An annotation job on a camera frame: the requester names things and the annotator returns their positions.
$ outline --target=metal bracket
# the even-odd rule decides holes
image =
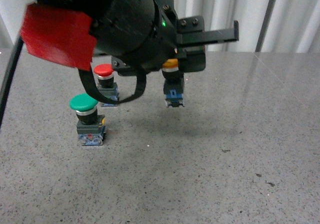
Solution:
[[[178,34],[176,43],[178,47],[191,47],[204,44],[234,42],[239,40],[239,23],[233,22],[233,28],[213,30],[208,32],[192,32]]]

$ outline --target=red push button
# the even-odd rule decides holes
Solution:
[[[113,73],[111,64],[100,64],[94,68],[94,73],[101,77],[108,77]]]

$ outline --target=black cable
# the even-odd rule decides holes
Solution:
[[[5,114],[5,108],[7,104],[6,101],[9,96],[11,83],[14,78],[15,70],[17,67],[17,63],[19,60],[19,56],[20,56],[23,44],[24,44],[24,41],[19,35],[19,37],[15,41],[14,48],[12,49],[8,65],[4,73],[4,79],[3,79],[1,91],[0,91],[0,129],[1,129],[2,120]]]

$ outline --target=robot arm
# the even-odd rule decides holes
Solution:
[[[205,32],[202,16],[178,19],[174,0],[37,0],[27,7],[21,36],[30,54],[79,69],[86,92],[103,103],[91,71],[94,49],[112,55],[119,75],[137,77],[141,96],[146,74],[178,59],[181,73],[206,67],[205,44],[239,40],[230,29]]]

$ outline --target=green push button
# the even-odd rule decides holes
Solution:
[[[86,93],[75,96],[70,101],[70,108],[79,112],[85,112],[93,109],[98,104],[98,101],[91,98]]]

